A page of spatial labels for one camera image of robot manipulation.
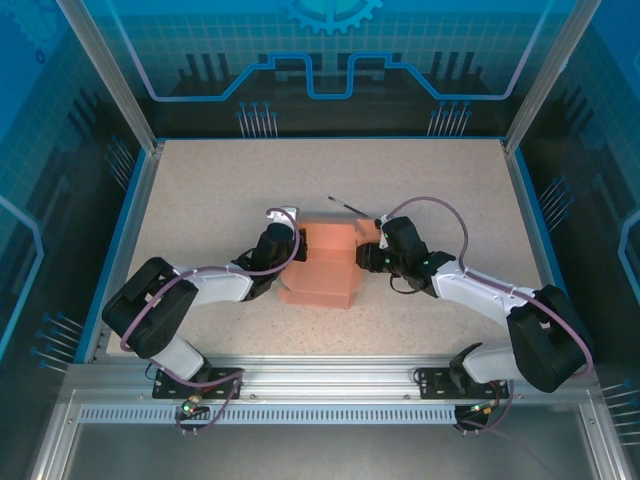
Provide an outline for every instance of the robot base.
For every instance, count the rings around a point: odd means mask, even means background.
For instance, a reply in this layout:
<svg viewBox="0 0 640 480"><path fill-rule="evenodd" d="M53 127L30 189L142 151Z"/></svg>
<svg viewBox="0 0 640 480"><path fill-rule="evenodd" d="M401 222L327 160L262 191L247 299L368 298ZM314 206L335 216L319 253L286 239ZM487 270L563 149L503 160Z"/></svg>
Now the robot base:
<svg viewBox="0 0 640 480"><path fill-rule="evenodd" d="M451 381L449 368L418 368L413 373L413 380L420 387L422 400L501 400L509 398L507 385L498 384L498 391L488 383L472 383L461 392Z"/></svg>
<svg viewBox="0 0 640 480"><path fill-rule="evenodd" d="M209 374L209 381L216 380L217 378L226 377L233 373L241 371L241 368L212 368ZM234 380L222 383L211 390L201 393L203 400L226 400L233 388ZM233 394L232 400L240 398L240 385L236 392ZM187 387L181 383L176 382L167 376L164 372L158 370L156 372L156 380L153 386L152 397L160 400L184 400L190 395L193 395L195 389L193 387Z"/></svg>

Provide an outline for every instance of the blue border trim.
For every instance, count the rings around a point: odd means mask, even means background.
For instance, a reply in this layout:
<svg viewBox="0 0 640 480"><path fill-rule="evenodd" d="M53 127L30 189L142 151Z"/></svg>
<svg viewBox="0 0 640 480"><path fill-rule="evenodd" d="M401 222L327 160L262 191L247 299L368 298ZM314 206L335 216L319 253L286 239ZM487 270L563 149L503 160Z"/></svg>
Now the blue border trim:
<svg viewBox="0 0 640 480"><path fill-rule="evenodd" d="M533 182L531 181L531 176L529 175L529 169L527 168L527 165L524 161L524 156L522 155L520 147L516 149L515 157L516 161L518 162L520 175L522 175L522 182L524 183L524 188L526 190L527 197L529 198L529 203L531 204L533 217L536 221L538 231L540 232L542 248L544 248L544 253L547 256L553 281L558 288L562 289L566 293L567 286L565 285L564 279L562 278L562 273L560 272L560 265L558 264L556 252L553 250L551 237L549 236L549 231L547 230L547 226L544 223L544 217L542 216L542 210L540 209L540 204L538 203L538 197L536 196L536 192L533 188Z"/></svg>
<svg viewBox="0 0 640 480"><path fill-rule="evenodd" d="M120 209L118 222L116 223L116 228L113 232L113 236L111 237L111 244L109 245L107 257L104 260L104 265L102 267L102 272L100 273L100 279L98 280L96 292L94 293L93 300L91 301L91 307L89 308L89 313L87 314L87 323L85 323L84 329L82 331L82 336L80 337L80 343L73 360L74 363L84 363L84 357L87 353L87 350L89 350L93 330L96 328L96 324L100 318L100 305L102 303L102 298L104 297L104 292L107 288L107 282L109 280L109 275L111 274L111 269L113 268L113 264L115 262L116 253L118 252L118 248L120 247L120 243L122 241L124 226L127 223L127 218L129 217L129 212L131 211L131 204L133 203L133 197L138 188L138 183L140 181L142 168L145 164L146 155L147 153L145 152L145 150L140 149L140 153L136 161L136 167L133 170L133 175L131 176L131 181L129 182L127 194L124 197L124 202L122 202L122 208Z"/></svg>

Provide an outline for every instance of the speckled tabletop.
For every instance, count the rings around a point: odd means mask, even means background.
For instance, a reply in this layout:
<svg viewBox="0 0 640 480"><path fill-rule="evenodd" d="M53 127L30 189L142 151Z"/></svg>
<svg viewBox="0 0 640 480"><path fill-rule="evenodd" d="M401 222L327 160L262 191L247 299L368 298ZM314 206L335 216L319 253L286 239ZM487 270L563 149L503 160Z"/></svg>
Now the speckled tabletop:
<svg viewBox="0 0 640 480"><path fill-rule="evenodd" d="M165 145L130 274L147 259L223 265L255 246L271 206L349 215L333 195L379 216L417 195L453 204L469 227L470 267L540 287L497 140L171 140ZM431 250L458 255L455 218L432 204L407 207ZM207 354L438 354L507 332L464 307L399 295L367 274L349 310L285 305L275 288L255 301L191 309L180 335ZM107 353L120 355L112 335Z"/></svg>

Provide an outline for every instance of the aluminum frame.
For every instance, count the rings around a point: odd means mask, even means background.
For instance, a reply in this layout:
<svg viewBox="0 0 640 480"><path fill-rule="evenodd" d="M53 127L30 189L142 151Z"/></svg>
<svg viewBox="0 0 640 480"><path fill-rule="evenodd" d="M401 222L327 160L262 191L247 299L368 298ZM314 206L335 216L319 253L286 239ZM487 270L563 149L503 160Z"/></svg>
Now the aluminum frame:
<svg viewBox="0 0 640 480"><path fill-rule="evenodd" d="M156 137L87 7L82 0L56 1L136 139L153 154Z"/></svg>
<svg viewBox="0 0 640 480"><path fill-rule="evenodd" d="M506 135L507 153L515 153L520 145L553 85L566 67L582 34L589 26L600 2L601 0L577 0L509 127Z"/></svg>
<svg viewBox="0 0 640 480"><path fill-rule="evenodd" d="M451 357L436 356L220 356L216 365L246 369L245 385L236 405L256 409L268 405L386 405L424 406L474 402L420 400L412 380L417 366L444 366ZM65 378L37 459L32 480L60 480L72 456L81 412L91 406L154 409L179 401L151 398L152 382L144 376L146 363L137 359L109 364L71 365ZM570 380L557 392L545 394L519 382L514 405L579 406L585 441L601 479L633 478L616 437L595 377ZM220 404L221 401L209 401ZM166 424L159 419L157 424Z"/></svg>

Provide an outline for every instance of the purple cable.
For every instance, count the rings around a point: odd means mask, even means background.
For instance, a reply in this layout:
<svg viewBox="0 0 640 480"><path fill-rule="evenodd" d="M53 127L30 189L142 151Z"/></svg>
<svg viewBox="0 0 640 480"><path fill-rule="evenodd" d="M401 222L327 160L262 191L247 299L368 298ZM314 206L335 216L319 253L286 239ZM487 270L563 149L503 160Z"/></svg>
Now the purple cable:
<svg viewBox="0 0 640 480"><path fill-rule="evenodd" d="M122 335L122 338L120 339L120 348L122 350L124 350L125 352L130 352L131 351L131 349L127 345L127 340L129 340L129 337L131 336L131 334L135 331L135 329L138 327L140 322L142 322L142 320L144 319L145 315L147 315L147 313L149 313L149 311L156 305L156 303L158 303L158 301L160 301L160 299L164 296L164 294L167 293L169 291L169 289L171 289L180 280L184 280L185 278L188 278L191 275L196 274L197 272L229 272L229 273L235 273L235 274L238 274L238 275L243 275L243 276L246 276L246 277L249 277L249 276L261 277L261 276L271 275L273 273L277 273L277 272L279 272L281 270L284 270L293 261L293 259L296 257L296 255L298 253L298 248L300 247L300 230L298 229L298 224L296 223L296 221L285 210L283 210L281 208L270 208L270 209L267 210L267 215L271 214L272 212L277 212L277 213L283 214L291 222L291 224L293 225L294 236L295 236L295 244L293 246L293 252L289 256L289 258L287 258L287 260L285 260L284 263L282 263L281 265L278 265L277 267L270 268L269 270L263 270L263 271L260 271L260 272L247 272L247 271L244 271L244 270L241 270L241 269L212 266L212 267L194 268L193 270L188 270L188 271L178 275L177 277L175 277L175 278L171 279L169 282L167 282L160 290L158 290L158 293L156 293L151 298L151 300L149 300L149 302L147 302L147 304L144 306L144 308L142 310L140 310L140 313L138 313L136 318L133 319L133 321L131 322L131 325L129 325L129 328L127 328L127 330ZM212 382L199 383L199 382L188 382L188 381L178 377L172 371L167 370L166 368L162 367L161 365L158 365L158 367L164 373L166 373L169 377L171 377L173 380L175 380L176 382L179 382L179 383L182 383L183 385L186 385L188 387L194 387L194 388L215 387L215 386L220 385L222 383L226 383L229 380L232 380L234 378L240 378L240 381L241 381L242 380L241 377L242 377L242 375L244 373L244 372L236 372L236 373L234 373L232 375L227 375L226 377L219 378L219 379L214 380Z"/></svg>
<svg viewBox="0 0 640 480"><path fill-rule="evenodd" d="M405 202L402 202L400 205L394 208L389 214L389 216L393 217L396 213L398 213L401 209L403 209L407 205L410 205L411 203L418 202L418 201L434 202L439 205L442 205L443 207L447 208L447 210L449 210L451 213L453 213L453 215L458 219L458 222L462 227L462 233L464 235L464 242L462 244L462 249L460 250L460 255L458 256L458 263L460 265L460 269L463 272L465 272L465 275L467 275L469 278L475 280L478 283L482 283L483 285L486 285L488 287L495 288L497 290L500 290L501 292L508 293L522 300L525 300L531 303L532 305L536 306L538 309L542 310L547 315L549 315L558 325L560 325L567 332L567 334L569 334L569 336L573 339L573 341L576 342L578 347L580 347L580 350L582 350L582 354L584 355L587 368L585 368L580 373L574 374L573 378L583 378L591 375L591 372L593 372L593 357L591 355L591 352L589 351L589 347L587 347L587 344L584 342L584 340L582 340L582 338L580 338L580 335L578 335L576 331L573 328L571 328L571 326L562 317L560 317L560 315L558 315L556 312L551 310L549 307L547 307L540 301L536 300L533 297L530 297L525 293L519 292L515 289L512 292L511 289L508 287L492 282L491 280L487 280L486 278L482 278L478 275L475 275L473 272L470 272L469 270L467 270L467 268L464 266L464 256L467 253L467 247L469 246L469 231L467 229L467 225L465 224L462 216L450 204L448 204L444 200L440 200L439 198L435 198L435 197L414 197Z"/></svg>

